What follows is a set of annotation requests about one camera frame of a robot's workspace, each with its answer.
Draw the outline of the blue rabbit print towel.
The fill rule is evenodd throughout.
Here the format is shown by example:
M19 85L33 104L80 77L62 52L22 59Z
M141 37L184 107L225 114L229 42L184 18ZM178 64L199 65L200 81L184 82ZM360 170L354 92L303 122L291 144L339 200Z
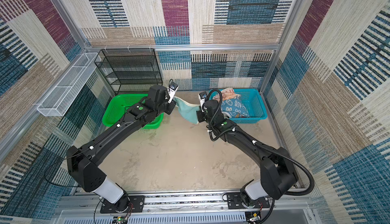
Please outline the blue rabbit print towel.
M240 99L228 99L222 101L221 111L227 118L248 118L249 111Z

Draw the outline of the pale yellow teal towel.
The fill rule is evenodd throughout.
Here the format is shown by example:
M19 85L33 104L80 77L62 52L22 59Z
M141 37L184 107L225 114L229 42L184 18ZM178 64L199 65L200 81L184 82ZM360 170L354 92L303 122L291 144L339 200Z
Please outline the pale yellow teal towel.
M191 104L179 97L173 99L176 102L180 115L192 124L198 124L197 111L200 110L200 105Z

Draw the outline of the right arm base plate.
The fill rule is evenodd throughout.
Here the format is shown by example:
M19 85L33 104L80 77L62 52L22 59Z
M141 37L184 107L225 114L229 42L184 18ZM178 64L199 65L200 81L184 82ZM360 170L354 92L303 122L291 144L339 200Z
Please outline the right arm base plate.
M265 197L252 200L243 192L226 192L222 200L227 202L228 209L261 209L269 208L270 202Z

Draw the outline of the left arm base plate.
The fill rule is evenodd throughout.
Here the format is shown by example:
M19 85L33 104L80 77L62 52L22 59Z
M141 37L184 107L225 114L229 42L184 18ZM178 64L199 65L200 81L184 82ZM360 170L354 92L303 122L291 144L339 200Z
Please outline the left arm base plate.
M124 195L115 204L103 199L100 214L141 213L144 208L145 196Z

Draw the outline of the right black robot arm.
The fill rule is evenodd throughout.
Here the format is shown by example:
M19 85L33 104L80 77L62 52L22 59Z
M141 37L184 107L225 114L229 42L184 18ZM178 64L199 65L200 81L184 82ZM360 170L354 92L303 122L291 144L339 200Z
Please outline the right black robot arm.
M201 108L197 117L200 122L208 123L210 139L221 139L232 144L260 168L260 178L250 181L240 189L243 206L252 207L258 199L265 197L278 200L283 195L299 195L290 190L299 179L294 163L284 148L275 149L246 133L236 123L224 117L220 103L216 100L206 101Z

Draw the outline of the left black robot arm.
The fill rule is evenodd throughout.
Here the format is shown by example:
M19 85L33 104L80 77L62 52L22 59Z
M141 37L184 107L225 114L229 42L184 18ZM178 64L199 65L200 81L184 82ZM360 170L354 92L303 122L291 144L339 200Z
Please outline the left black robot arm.
M171 114L176 106L173 97L178 90L175 82L168 87L154 85L148 95L124 110L123 116L95 139L77 148L72 146L66 154L68 172L86 192L104 199L110 213L129 211L128 193L113 182L99 168L103 160L132 133L153 122L163 113Z

